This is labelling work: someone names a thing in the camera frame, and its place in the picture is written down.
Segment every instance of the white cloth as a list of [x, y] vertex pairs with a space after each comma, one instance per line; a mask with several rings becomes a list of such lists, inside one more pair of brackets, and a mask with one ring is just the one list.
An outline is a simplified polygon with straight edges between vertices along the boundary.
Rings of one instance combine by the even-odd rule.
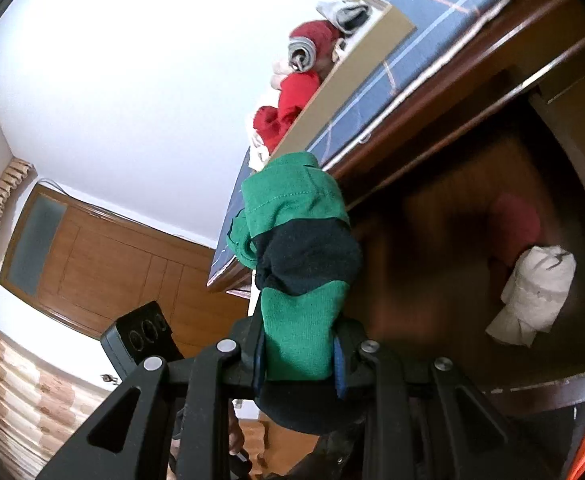
[[248, 130], [248, 167], [255, 171], [261, 171], [266, 166], [270, 153], [261, 136], [252, 128]]
[[258, 288], [256, 288], [255, 276], [256, 276], [256, 270], [253, 270], [252, 275], [250, 277], [250, 300], [248, 300], [248, 315], [249, 316], [252, 316], [253, 314], [255, 314], [256, 300], [259, 299], [259, 294], [261, 293], [261, 291]]
[[364, 25], [371, 15], [371, 6], [362, 1], [319, 2], [316, 8], [317, 12], [347, 36]]
[[346, 57], [346, 47], [348, 46], [348, 43], [346, 42], [346, 40], [344, 38], [339, 38], [336, 42], [335, 42], [335, 48], [333, 48], [333, 63], [337, 64], [339, 63], [342, 58]]
[[537, 332], [551, 330], [576, 267], [575, 256], [559, 246], [535, 246], [522, 253], [501, 293], [506, 306], [486, 332], [500, 342], [530, 347]]
[[270, 86], [274, 90], [282, 89], [282, 81], [293, 73], [293, 67], [290, 66], [287, 59], [280, 59], [272, 64], [272, 77]]

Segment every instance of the wooden floor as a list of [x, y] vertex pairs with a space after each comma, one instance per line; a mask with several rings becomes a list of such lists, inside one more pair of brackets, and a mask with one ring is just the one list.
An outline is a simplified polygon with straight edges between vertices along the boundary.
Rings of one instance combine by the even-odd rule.
[[[532, 203], [541, 244], [575, 254], [569, 299], [532, 349], [484, 329], [503, 306], [490, 284], [486, 212], [503, 191]], [[351, 212], [364, 270], [345, 313], [407, 355], [446, 355], [480, 386], [585, 370], [585, 193], [554, 137], [526, 103], [484, 122]]]
[[206, 290], [211, 249], [45, 193], [69, 200], [34, 298], [47, 314], [98, 338], [118, 317], [156, 300], [186, 357], [246, 316], [247, 300]]
[[259, 416], [266, 428], [266, 449], [262, 471], [265, 475], [285, 475], [297, 463], [313, 451], [319, 437], [282, 428], [267, 415]]

